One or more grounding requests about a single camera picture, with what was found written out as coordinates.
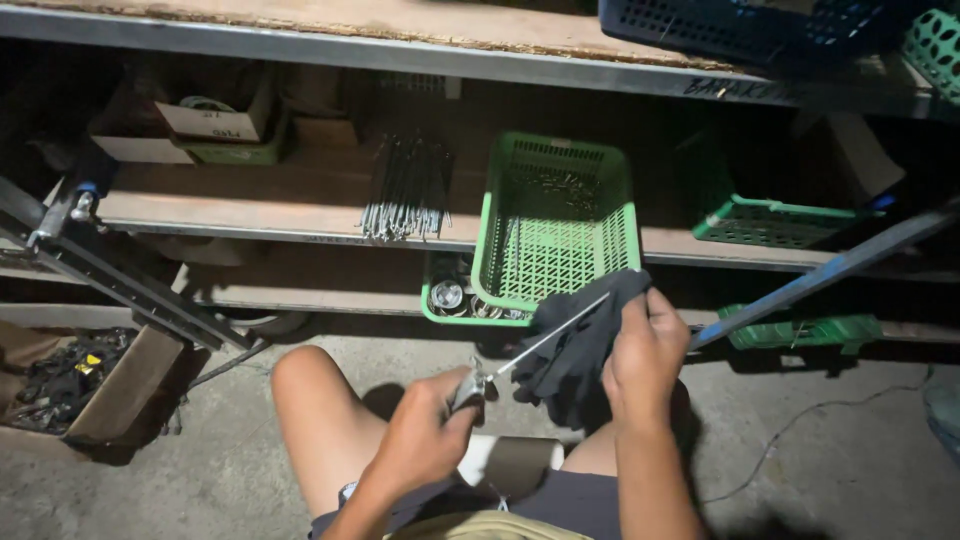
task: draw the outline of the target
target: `blue metal bar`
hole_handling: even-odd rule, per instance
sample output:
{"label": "blue metal bar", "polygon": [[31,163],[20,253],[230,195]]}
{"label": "blue metal bar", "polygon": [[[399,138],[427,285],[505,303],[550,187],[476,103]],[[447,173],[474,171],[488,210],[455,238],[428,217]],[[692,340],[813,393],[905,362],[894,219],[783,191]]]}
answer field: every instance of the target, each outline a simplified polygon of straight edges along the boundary
{"label": "blue metal bar", "polygon": [[930,210],[898,223],[847,253],[828,260],[819,268],[811,270],[808,274],[753,302],[730,317],[721,319],[699,331],[690,340],[689,351],[696,351],[782,307],[791,306],[801,298],[937,233],[957,220],[958,211],[960,211],[960,197],[950,200],[941,209]]}

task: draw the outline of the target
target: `cloth rag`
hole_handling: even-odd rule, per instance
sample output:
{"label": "cloth rag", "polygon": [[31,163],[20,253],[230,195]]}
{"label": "cloth rag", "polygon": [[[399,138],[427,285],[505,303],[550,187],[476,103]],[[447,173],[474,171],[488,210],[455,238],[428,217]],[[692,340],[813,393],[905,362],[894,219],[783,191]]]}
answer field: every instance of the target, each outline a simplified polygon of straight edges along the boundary
{"label": "cloth rag", "polygon": [[610,291],[607,300],[516,365],[511,379],[520,388],[514,398],[533,405],[545,402],[550,420],[558,426],[598,427],[592,425],[610,415],[600,377],[620,331],[620,311],[651,282],[646,270],[620,270],[573,294],[553,294],[540,302],[518,354]]}

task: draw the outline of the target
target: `left hand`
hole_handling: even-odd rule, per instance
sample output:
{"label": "left hand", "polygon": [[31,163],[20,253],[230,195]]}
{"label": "left hand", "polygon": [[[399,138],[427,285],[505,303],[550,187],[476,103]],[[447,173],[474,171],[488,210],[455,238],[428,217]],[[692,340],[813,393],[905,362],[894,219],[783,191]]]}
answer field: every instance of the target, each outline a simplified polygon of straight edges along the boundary
{"label": "left hand", "polygon": [[446,399],[469,372],[460,367],[407,386],[360,483],[404,495],[453,473],[467,453],[478,408],[460,409],[444,422]]}

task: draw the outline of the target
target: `gray shorts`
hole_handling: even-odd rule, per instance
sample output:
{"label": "gray shorts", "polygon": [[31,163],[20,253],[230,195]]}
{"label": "gray shorts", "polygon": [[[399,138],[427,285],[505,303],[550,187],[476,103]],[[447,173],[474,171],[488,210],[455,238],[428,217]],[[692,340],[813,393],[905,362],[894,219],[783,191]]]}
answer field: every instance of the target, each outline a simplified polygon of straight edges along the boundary
{"label": "gray shorts", "polygon": [[[343,506],[346,497],[343,490],[341,493]],[[498,499],[482,496],[469,486],[452,480],[437,482],[400,499],[391,510],[386,532],[444,514],[495,510],[499,503]],[[518,516],[578,532],[594,540],[620,538],[616,477],[550,471],[533,495],[520,501],[508,501],[508,506]],[[313,530],[307,537],[320,538],[338,512],[315,519]]]}

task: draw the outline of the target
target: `green plastic part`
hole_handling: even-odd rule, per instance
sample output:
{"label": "green plastic part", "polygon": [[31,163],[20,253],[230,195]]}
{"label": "green plastic part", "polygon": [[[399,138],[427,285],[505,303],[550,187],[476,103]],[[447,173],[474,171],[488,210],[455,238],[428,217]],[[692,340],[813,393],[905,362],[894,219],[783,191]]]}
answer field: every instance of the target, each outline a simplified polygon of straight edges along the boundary
{"label": "green plastic part", "polygon": [[882,212],[790,205],[736,194],[716,132],[705,125],[677,146],[674,168],[699,223],[698,240],[803,249]]}
{"label": "green plastic part", "polygon": [[930,10],[913,21],[903,56],[953,105],[960,105],[960,20]]}
{"label": "green plastic part", "polygon": [[[726,318],[745,305],[734,304],[719,309]],[[778,347],[811,347],[841,345],[842,355],[856,355],[865,343],[883,337],[880,324],[873,315],[841,315],[781,323],[751,325],[730,334],[733,346],[740,350],[776,349]]]}
{"label": "green plastic part", "polygon": [[177,146],[192,153],[203,163],[224,165],[275,165],[290,128],[290,112],[284,108],[276,120],[274,135],[263,144],[229,142],[179,142]]}
{"label": "green plastic part", "polygon": [[481,300],[534,311],[551,294],[639,267],[633,181],[622,152],[515,132],[497,138],[471,276]]}
{"label": "green plastic part", "polygon": [[480,319],[470,317],[469,313],[463,317],[444,317],[430,310],[427,299],[430,297],[430,278],[441,268],[450,268],[452,264],[444,264],[443,257],[427,253],[426,264],[423,267],[423,286],[420,288],[420,309],[423,316],[442,325],[466,325],[474,327],[513,327],[526,328],[530,326],[530,319]]}

